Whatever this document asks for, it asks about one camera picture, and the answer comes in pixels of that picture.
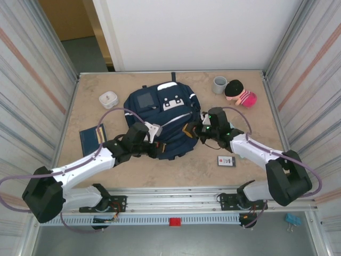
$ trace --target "metal wall panel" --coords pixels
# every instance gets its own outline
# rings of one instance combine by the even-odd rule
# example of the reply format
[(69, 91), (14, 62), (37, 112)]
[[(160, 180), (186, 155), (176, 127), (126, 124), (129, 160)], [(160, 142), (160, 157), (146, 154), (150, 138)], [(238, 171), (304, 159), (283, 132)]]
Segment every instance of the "metal wall panel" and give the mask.
[[(50, 167), (77, 75), (35, 1), (0, 3), (0, 179)], [(11, 205), (27, 180), (0, 187)], [(18, 255), (26, 214), (0, 205), (0, 255)]]
[(315, 198), (341, 253), (341, 1), (310, 1), (266, 75), (290, 147), (323, 180)]

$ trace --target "stuffed toy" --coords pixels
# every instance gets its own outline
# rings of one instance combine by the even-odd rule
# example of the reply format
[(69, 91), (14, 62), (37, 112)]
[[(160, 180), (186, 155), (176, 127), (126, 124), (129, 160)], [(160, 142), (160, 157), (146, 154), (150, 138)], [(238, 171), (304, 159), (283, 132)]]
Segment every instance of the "stuffed toy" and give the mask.
[(235, 100), (236, 106), (242, 104), (246, 108), (252, 107), (257, 101), (257, 95), (245, 90), (239, 80), (232, 80), (227, 84), (225, 96), (227, 100)]

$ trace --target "floor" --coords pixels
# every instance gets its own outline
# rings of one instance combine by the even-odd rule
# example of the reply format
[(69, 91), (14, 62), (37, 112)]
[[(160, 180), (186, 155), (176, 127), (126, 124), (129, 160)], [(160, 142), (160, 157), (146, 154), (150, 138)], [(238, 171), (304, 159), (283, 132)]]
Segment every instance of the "floor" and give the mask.
[(62, 41), (78, 73), (108, 72), (95, 36)]
[(315, 256), (304, 212), (302, 225), (287, 232), (286, 213), (265, 213), (253, 230), (237, 225), (116, 226), (104, 233), (77, 234), (42, 227), (33, 256)]

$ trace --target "blue book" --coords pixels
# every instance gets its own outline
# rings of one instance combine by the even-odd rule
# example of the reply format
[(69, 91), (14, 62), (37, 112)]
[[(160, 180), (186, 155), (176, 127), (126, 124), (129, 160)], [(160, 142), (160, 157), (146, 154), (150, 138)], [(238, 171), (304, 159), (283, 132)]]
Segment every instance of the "blue book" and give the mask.
[[(96, 127), (97, 126), (79, 132), (83, 156), (90, 155), (92, 152), (96, 151), (100, 145), (100, 136), (96, 132)], [(102, 141), (107, 141), (104, 125), (101, 124), (99, 129), (102, 135)]]

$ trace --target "gray mug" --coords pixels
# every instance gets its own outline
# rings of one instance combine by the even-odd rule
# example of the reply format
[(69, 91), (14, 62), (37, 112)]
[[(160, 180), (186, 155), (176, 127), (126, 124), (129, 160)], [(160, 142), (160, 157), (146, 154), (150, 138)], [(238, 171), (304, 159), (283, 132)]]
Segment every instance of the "gray mug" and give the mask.
[(228, 80), (223, 76), (217, 76), (213, 80), (212, 91), (216, 94), (222, 94), (225, 90)]

